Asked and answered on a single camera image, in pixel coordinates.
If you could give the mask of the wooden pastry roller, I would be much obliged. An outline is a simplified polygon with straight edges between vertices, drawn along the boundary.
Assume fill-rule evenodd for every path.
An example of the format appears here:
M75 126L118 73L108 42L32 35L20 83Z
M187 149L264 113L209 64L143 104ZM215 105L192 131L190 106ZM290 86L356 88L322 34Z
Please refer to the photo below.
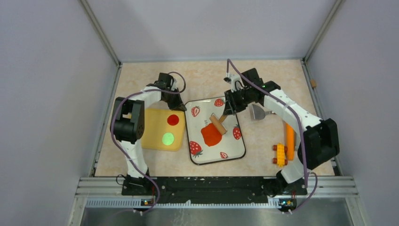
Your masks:
M211 123L215 126L215 128L221 135L224 135L227 132L227 129L223 125L223 122L226 120L226 118L227 115L221 115L220 117L217 117L214 113L212 113L209 117Z

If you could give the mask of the orange dough disc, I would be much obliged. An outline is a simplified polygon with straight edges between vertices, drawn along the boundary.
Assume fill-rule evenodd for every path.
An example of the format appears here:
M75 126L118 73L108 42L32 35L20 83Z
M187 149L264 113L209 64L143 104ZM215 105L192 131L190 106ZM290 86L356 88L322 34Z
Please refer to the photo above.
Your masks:
M222 135L212 123L203 127L200 132L204 139L204 143L209 147L219 144L222 140Z

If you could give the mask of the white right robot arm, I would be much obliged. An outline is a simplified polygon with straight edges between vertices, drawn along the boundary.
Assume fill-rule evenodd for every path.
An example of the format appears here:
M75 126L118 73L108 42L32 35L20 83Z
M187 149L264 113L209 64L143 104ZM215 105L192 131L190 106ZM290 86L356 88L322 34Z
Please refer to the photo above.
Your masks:
M241 74L226 73L224 80L231 86L224 93L224 115L235 115L251 103L259 103L278 115L300 137L297 156L276 175L276 188L280 193L290 193L296 181L306 178L308 172L339 154L336 122L306 111L278 84L263 82L255 68Z

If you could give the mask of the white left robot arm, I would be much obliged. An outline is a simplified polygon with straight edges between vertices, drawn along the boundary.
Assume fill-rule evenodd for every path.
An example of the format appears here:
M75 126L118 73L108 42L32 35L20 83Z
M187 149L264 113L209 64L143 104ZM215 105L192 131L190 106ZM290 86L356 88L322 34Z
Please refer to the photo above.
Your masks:
M126 159L127 177L133 181L133 189L142 195L150 191L153 181L148 174L149 168L144 160L141 142L145 131L145 110L158 102L166 103L172 113L187 110L181 98L186 82L179 89L176 75L184 78L178 72L160 73L155 82L114 101L110 123L111 138Z

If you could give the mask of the red dough disc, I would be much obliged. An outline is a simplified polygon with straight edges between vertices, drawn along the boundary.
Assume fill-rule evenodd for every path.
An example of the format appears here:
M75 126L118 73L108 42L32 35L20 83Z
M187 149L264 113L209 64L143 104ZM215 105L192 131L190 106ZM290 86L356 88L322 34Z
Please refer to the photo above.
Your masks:
M179 121L180 121L179 116L176 114L172 114L172 115L168 116L168 118L167 118L167 123L170 126L177 125L179 123Z

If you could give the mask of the green dough disc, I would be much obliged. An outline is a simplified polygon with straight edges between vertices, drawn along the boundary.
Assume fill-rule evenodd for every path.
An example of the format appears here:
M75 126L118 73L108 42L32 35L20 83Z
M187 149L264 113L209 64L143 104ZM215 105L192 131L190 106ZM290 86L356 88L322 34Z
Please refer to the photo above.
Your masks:
M173 133L167 132L162 136L162 143L163 145L169 146L172 145L175 140Z

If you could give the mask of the yellow plastic tray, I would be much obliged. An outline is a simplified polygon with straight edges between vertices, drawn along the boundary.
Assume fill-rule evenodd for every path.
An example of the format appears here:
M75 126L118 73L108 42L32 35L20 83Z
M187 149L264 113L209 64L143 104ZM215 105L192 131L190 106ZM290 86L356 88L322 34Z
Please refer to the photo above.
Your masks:
M175 126L170 126L167 123L168 116L172 114L178 115L180 119ZM184 112L147 108L145 110L144 134L141 138L142 148L171 152L178 151L183 143L184 130ZM173 144L169 146L162 143L162 136L167 132L173 133L175 137Z

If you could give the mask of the orange toy microphone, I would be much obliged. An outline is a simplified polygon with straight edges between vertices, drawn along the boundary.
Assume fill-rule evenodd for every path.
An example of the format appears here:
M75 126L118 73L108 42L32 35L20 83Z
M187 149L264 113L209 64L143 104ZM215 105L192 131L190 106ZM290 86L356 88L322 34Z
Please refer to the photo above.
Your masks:
M287 147L287 160L293 161L295 154L295 131L286 123L286 147Z

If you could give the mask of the white strawberry enamel tray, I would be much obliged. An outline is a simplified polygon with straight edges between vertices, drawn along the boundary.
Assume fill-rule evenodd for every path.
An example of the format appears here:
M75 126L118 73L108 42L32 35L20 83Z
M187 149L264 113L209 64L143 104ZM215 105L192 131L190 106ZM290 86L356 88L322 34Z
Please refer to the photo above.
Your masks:
M222 122L225 134L210 120L219 118L226 106L224 97L192 100L185 104L186 131L191 161L205 165L221 161L241 159L246 155L246 146L238 117L227 116Z

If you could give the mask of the small wooden corner stopper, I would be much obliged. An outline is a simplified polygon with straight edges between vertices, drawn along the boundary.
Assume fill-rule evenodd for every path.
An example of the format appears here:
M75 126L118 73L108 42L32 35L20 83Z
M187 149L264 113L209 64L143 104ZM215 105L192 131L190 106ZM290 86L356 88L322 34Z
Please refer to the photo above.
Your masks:
M317 87L317 83L314 79L310 79L310 84L313 89Z

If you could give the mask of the yellow red toy block car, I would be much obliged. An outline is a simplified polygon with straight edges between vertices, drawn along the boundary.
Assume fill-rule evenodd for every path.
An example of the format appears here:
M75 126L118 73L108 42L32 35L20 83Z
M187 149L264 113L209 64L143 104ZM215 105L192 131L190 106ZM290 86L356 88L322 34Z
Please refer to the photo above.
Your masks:
M288 160L286 159L287 147L281 143L278 143L273 145L272 149L276 152L276 157L272 159L272 163L278 167L286 166L288 164Z

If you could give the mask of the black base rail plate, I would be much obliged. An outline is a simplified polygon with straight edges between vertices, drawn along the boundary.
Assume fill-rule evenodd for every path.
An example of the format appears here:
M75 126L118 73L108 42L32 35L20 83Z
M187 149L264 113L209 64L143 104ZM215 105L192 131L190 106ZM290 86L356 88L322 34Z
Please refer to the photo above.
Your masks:
M278 195L307 195L304 181L276 177L124 177L122 195L148 196L158 204L266 203Z

